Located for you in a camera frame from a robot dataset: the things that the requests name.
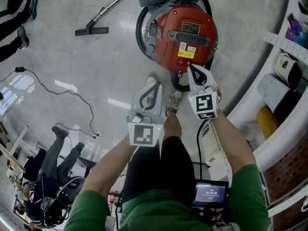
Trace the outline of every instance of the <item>black shorts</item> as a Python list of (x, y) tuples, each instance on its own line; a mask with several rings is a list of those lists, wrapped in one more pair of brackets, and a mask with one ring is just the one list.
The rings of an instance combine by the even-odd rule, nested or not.
[(163, 141), (160, 156), (159, 146), (140, 147), (133, 155), (124, 187), (123, 203), (152, 189), (163, 189), (194, 196), (196, 179), (193, 163), (178, 137)]

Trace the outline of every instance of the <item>vacuum cleaner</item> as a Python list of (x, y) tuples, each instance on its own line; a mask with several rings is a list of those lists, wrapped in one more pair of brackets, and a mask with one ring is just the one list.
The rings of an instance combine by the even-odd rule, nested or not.
[[(108, 33), (107, 27), (95, 23), (121, 0), (114, 0), (76, 36)], [(136, 40), (142, 53), (171, 73), (178, 91), (190, 91), (180, 78), (191, 64), (211, 68), (218, 45), (218, 33), (208, 0), (139, 0), (144, 7), (136, 24)], [(204, 81), (198, 76), (198, 83)]]

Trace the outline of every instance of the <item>shoe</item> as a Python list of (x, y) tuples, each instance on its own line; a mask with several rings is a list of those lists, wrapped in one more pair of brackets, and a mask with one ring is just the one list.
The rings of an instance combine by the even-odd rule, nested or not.
[(58, 138), (60, 138), (60, 139), (65, 139), (65, 138), (68, 136), (68, 132), (66, 132), (66, 131), (64, 131), (64, 130), (62, 130), (62, 129), (56, 127), (56, 126), (52, 127), (51, 130), (52, 130), (52, 131), (55, 133), (55, 135), (56, 135)]
[(18, 36), (20, 37), (21, 39), (21, 45), (20, 45), (20, 49), (24, 49), (24, 48), (27, 48), (29, 46), (29, 39), (28, 37), (26, 36), (26, 32), (25, 32), (25, 29), (23, 26), (20, 26), (18, 29), (17, 29), (17, 34)]
[(23, 12), (29, 14), (29, 17), (25, 23), (35, 20), (37, 16), (37, 4), (38, 4), (38, 0), (27, 0), (27, 3), (25, 5)]
[(82, 149), (85, 147), (85, 144), (83, 143), (78, 143), (75, 148), (77, 148), (77, 150), (81, 153)]
[[(156, 74), (154, 73), (150, 73), (146, 80), (145, 80), (145, 85), (151, 84), (153, 82), (157, 82), (158, 81), (158, 77)], [(146, 97), (145, 97), (145, 101), (142, 101), (142, 104), (144, 107), (150, 107), (152, 105), (152, 100), (154, 97), (154, 92), (155, 90), (151, 91)]]
[(166, 117), (167, 117), (167, 110), (169, 110), (169, 109), (172, 109), (174, 111), (174, 113), (177, 113), (179, 106), (182, 102), (182, 99), (183, 99), (182, 92), (174, 89), (172, 91), (172, 93), (169, 97), (168, 103), (166, 105), (166, 109), (165, 109)]

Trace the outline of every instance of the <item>concrete floor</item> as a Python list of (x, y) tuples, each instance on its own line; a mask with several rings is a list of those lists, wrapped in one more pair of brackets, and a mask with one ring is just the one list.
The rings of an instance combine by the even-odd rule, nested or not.
[[(25, 26), (30, 39), (27, 49), (19, 50), (0, 63), (0, 78), (15, 67), (34, 71), (50, 90), (71, 89), (88, 101), (93, 108), (94, 130), (102, 135), (97, 140), (80, 132), (70, 132), (72, 145), (86, 144), (84, 153), (98, 160), (128, 132), (127, 105), (140, 89), (150, 72), (163, 83), (164, 104), (171, 92), (169, 72), (150, 61), (139, 50), (135, 26), (140, 8), (138, 0), (124, 0), (108, 13), (97, 26), (109, 26), (106, 35), (75, 37), (111, 0), (39, 0), (38, 16)], [(284, 14), (287, 0), (209, 0), (219, 34), (218, 51), (212, 65), (223, 98), (221, 108), (230, 110), (247, 89), (250, 79), (262, 66), (267, 53), (263, 36), (274, 32)], [(0, 0), (0, 9), (6, 0)], [(0, 18), (0, 23), (9, 19)], [(13, 33), (1, 45), (16, 37)], [(0, 106), (20, 132), (29, 126), (25, 139), (51, 146), (55, 136), (51, 131), (58, 122), (70, 128), (90, 132), (89, 107), (78, 97), (56, 96), (46, 92), (31, 73), (12, 74), (0, 83), (7, 99)], [(201, 124), (184, 99), (178, 113), (183, 129), (183, 143), (193, 161), (198, 161), (196, 133)], [(70, 151), (66, 141), (63, 154)]]

